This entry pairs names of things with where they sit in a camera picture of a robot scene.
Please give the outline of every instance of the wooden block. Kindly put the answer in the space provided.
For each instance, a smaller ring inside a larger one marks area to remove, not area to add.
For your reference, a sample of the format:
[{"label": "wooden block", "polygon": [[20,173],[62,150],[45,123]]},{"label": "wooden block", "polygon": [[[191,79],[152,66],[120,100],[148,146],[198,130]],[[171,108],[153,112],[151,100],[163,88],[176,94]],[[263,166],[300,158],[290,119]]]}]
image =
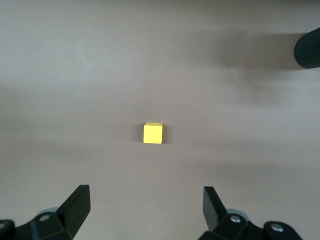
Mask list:
[{"label": "wooden block", "polygon": [[143,127],[143,142],[145,144],[161,144],[163,135],[163,124],[158,122],[147,122]]}]

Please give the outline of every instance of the black plastic part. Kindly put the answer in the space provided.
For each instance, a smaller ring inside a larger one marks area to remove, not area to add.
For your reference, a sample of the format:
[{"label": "black plastic part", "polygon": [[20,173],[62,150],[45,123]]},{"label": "black plastic part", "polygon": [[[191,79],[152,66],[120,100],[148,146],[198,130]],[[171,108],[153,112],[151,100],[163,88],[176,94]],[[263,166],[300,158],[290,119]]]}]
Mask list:
[{"label": "black plastic part", "polygon": [[[232,216],[237,216],[240,222],[233,222],[231,220]],[[238,240],[244,235],[247,225],[244,217],[237,214],[228,214],[219,222],[213,233],[223,239]]]},{"label": "black plastic part", "polygon": [[320,67],[320,28],[308,32],[297,41],[294,58],[305,69]]},{"label": "black plastic part", "polygon": [[[270,221],[261,229],[234,213],[228,213],[213,187],[203,189],[203,214],[208,225],[199,240],[302,240],[297,232],[282,222]],[[276,231],[273,224],[283,231]]]},{"label": "black plastic part", "polygon": [[212,186],[203,189],[203,215],[209,231],[213,231],[218,222],[228,214],[216,190]]},{"label": "black plastic part", "polygon": [[90,212],[89,185],[80,185],[55,212],[74,237]]},{"label": "black plastic part", "polygon": [[56,212],[41,213],[18,227],[0,220],[0,240],[72,240],[89,212],[90,188],[80,185]]},{"label": "black plastic part", "polygon": [[[275,231],[272,229],[272,224],[280,225],[283,228],[283,231]],[[263,229],[266,235],[272,240],[302,240],[302,238],[291,226],[283,222],[266,222]]]}]

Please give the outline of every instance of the yellow cube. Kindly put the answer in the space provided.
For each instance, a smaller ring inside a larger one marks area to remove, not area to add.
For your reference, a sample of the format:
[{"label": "yellow cube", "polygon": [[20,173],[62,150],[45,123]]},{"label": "yellow cube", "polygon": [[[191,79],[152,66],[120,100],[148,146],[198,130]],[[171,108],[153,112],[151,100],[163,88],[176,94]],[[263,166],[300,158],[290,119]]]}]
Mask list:
[{"label": "yellow cube", "polygon": [[143,142],[145,144],[161,144],[163,124],[147,122],[143,127]]}]

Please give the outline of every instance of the gray surface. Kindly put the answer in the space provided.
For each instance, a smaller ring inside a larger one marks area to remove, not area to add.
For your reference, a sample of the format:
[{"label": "gray surface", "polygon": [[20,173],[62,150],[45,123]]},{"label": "gray surface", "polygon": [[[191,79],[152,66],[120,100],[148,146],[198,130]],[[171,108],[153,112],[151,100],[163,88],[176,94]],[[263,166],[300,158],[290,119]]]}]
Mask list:
[{"label": "gray surface", "polygon": [[196,240],[207,185],[319,238],[320,71],[293,59],[319,1],[1,1],[0,23],[0,218],[90,184],[76,240]]}]

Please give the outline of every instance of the black rubber object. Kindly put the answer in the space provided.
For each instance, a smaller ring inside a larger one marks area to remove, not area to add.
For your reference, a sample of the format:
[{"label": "black rubber object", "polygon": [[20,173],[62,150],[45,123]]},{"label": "black rubber object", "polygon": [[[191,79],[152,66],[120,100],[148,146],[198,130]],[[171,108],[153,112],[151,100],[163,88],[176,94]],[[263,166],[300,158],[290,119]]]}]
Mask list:
[{"label": "black rubber object", "polygon": [[297,41],[294,58],[305,69],[320,67],[320,28],[306,33]]}]

